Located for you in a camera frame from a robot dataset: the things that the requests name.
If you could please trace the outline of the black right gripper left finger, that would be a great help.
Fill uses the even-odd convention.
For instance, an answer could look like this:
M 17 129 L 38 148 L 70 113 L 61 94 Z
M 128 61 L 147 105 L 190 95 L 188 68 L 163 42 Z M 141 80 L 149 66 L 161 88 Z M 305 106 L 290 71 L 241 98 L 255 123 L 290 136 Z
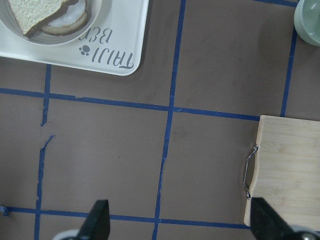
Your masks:
M 97 200 L 77 234 L 78 240 L 107 240 L 110 235 L 108 200 Z

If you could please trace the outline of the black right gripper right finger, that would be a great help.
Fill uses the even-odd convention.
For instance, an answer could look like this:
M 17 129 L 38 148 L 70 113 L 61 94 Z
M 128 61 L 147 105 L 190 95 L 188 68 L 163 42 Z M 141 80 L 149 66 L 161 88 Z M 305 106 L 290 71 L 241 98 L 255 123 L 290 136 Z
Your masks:
M 299 240 L 300 235 L 262 197 L 253 197 L 250 229 L 256 240 Z

